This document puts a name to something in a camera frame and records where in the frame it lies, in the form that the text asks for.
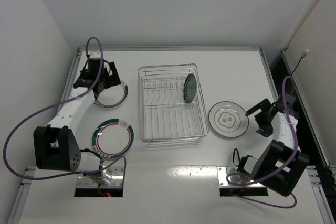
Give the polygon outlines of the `white grey rimmed plate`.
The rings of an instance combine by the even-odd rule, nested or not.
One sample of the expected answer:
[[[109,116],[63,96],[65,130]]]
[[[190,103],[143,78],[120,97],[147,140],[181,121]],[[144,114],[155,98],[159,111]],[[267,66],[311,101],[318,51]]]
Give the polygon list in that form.
[[[214,104],[209,110],[208,121],[212,130],[224,138],[241,137],[249,128],[244,108],[230,101]]]

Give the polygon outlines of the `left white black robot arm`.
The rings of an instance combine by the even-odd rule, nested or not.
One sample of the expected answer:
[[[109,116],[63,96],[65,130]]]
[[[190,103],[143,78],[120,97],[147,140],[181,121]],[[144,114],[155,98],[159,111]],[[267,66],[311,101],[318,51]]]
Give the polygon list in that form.
[[[76,129],[99,94],[121,84],[114,62],[100,68],[100,58],[88,60],[74,82],[70,102],[46,125],[33,133],[35,160],[39,169],[66,172],[93,172],[100,169],[101,159],[82,153],[75,139]]]

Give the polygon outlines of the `small blue patterned plate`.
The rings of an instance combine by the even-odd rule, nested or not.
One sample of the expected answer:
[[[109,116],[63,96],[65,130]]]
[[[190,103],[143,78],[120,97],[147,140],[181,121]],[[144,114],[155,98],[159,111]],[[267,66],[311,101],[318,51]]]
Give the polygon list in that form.
[[[184,82],[183,98],[186,103],[191,103],[196,95],[197,82],[195,76],[190,73]]]

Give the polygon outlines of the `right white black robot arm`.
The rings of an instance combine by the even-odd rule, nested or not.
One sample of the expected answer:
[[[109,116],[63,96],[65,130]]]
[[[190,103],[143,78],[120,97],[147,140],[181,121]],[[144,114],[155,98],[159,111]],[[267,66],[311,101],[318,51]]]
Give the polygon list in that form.
[[[282,102],[271,103],[264,99],[246,112],[255,115],[258,134],[273,139],[260,158],[243,157],[237,171],[251,180],[287,197],[295,188],[309,163],[309,156],[300,151],[297,139],[298,115],[284,107]]]

